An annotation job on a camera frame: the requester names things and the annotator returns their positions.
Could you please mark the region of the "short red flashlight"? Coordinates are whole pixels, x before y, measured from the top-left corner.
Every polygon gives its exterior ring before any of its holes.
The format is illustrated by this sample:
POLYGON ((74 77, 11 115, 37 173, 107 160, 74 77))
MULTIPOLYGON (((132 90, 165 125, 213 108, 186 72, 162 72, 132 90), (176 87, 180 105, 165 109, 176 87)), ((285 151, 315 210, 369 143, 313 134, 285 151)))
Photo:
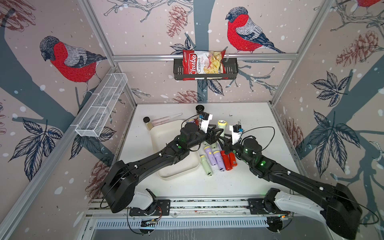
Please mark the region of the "short red flashlight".
POLYGON ((236 160, 236 156, 233 152, 229 153, 229 159, 230 159, 230 163, 231 163, 232 168, 236 167, 238 165, 237 160, 236 160))

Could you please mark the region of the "long red flashlight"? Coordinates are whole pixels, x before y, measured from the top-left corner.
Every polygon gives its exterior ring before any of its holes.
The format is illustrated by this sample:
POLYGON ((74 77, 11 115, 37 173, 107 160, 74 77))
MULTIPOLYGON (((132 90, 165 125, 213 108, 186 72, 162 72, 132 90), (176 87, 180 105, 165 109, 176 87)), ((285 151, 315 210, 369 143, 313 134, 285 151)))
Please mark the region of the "long red flashlight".
POLYGON ((230 171, 233 169, 229 156, 225 154, 225 151, 221 151, 221 156, 225 165, 226 171, 230 171))

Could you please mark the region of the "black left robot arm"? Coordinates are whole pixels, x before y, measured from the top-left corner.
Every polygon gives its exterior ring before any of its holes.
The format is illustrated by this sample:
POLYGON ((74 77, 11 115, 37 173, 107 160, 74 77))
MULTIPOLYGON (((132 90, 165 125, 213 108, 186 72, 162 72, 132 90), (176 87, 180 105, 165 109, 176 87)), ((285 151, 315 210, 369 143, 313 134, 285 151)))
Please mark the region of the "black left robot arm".
POLYGON ((139 161, 127 164, 123 161, 116 162, 100 187, 103 200, 107 202, 112 213, 122 211, 134 199, 135 188, 142 180, 182 161, 190 154, 191 148, 203 142, 216 142, 222 132, 223 129, 217 129, 215 125, 209 125, 205 131, 196 124, 187 123, 181 128, 180 134, 162 150, 139 161))

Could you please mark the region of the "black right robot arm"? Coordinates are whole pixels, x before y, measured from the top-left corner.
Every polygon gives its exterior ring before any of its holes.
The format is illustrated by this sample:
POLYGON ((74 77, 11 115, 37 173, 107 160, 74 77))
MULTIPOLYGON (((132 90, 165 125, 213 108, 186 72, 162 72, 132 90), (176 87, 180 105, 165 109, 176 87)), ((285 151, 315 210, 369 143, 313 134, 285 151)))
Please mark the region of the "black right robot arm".
POLYGON ((262 155, 262 147, 254 137, 243 144, 221 137, 220 146, 225 153, 233 153, 245 162, 256 177, 282 185, 300 195, 294 200, 281 190, 270 189, 264 198, 268 212, 275 209, 295 212, 326 224, 344 239, 356 238, 363 211, 347 186, 315 181, 285 168, 262 155))

